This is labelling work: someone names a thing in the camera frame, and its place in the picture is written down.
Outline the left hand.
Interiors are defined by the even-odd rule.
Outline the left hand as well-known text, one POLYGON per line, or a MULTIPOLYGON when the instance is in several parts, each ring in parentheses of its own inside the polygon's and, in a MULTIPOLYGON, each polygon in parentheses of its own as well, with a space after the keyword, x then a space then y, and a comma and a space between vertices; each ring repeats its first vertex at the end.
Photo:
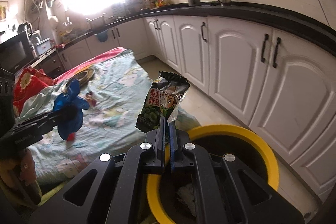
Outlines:
POLYGON ((26 148, 13 159, 1 160, 1 181, 12 191, 16 199, 38 205, 42 199, 42 192, 37 183, 35 162, 31 151, 26 148))

